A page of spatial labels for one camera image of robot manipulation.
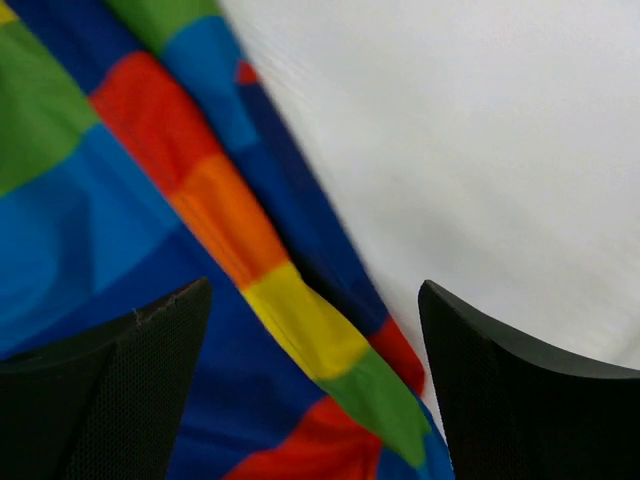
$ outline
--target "yellow stripe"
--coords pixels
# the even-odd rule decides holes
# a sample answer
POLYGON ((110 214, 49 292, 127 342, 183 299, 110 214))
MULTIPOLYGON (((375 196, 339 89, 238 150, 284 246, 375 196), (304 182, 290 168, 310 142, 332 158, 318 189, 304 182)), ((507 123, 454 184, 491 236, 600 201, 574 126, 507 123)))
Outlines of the yellow stripe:
POLYGON ((13 22, 17 19, 18 17, 13 13, 13 10, 11 10, 3 0, 0 0, 0 25, 13 22))
POLYGON ((310 289, 291 262, 242 291, 265 328, 312 380, 331 380, 351 369, 367 340, 310 289))

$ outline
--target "white backdrop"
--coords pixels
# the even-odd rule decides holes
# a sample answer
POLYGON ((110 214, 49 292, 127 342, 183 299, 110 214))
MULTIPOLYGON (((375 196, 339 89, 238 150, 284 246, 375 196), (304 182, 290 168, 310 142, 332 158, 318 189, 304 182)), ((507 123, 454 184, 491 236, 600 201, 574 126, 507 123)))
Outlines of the white backdrop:
POLYGON ((223 4, 423 358, 431 278, 640 367, 639 3, 223 4))

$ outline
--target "red stripe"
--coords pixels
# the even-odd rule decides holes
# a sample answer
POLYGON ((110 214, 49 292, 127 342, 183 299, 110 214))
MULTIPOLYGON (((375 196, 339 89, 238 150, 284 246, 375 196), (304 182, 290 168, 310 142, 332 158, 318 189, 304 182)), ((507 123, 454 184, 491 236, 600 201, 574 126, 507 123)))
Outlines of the red stripe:
POLYGON ((193 100, 146 52, 114 65, 90 99, 165 194, 175 191, 198 162, 222 152, 193 100))
POLYGON ((368 340, 404 383, 421 395, 426 381, 424 367, 395 320, 387 317, 382 327, 368 340))
POLYGON ((279 447, 251 455, 224 480, 371 480, 381 448, 327 396, 279 447))
POLYGON ((240 60, 236 68, 235 81, 240 85, 251 85, 258 82, 258 75, 251 65, 240 60))

